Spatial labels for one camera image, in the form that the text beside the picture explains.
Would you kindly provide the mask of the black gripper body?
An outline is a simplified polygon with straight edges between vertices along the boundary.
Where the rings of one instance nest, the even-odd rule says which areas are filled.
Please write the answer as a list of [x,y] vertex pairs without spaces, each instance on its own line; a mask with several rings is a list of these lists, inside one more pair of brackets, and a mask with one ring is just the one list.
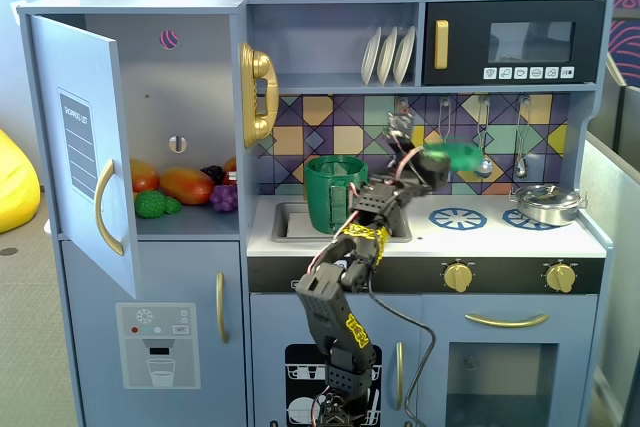
[[432,193],[448,184],[450,159],[426,151],[415,153],[399,172],[399,182],[412,193]]

